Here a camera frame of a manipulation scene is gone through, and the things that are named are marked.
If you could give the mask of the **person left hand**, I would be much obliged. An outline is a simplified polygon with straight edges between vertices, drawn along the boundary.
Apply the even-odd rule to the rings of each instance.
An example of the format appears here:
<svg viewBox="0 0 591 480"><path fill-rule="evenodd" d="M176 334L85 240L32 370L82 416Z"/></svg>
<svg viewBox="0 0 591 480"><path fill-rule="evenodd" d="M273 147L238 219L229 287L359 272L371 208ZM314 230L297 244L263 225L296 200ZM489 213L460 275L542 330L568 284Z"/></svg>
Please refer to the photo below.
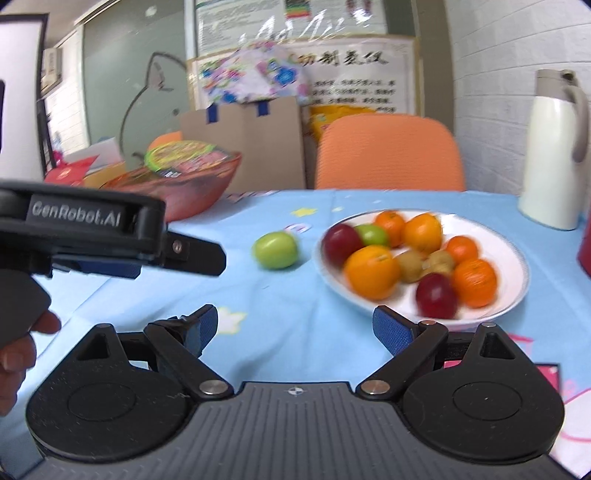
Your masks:
<svg viewBox="0 0 591 480"><path fill-rule="evenodd" d="M51 311L44 312L31 331L53 335L61 329L59 318ZM36 363L36 344L30 333L1 349L0 413L5 417L17 402L17 393L28 369Z"/></svg>

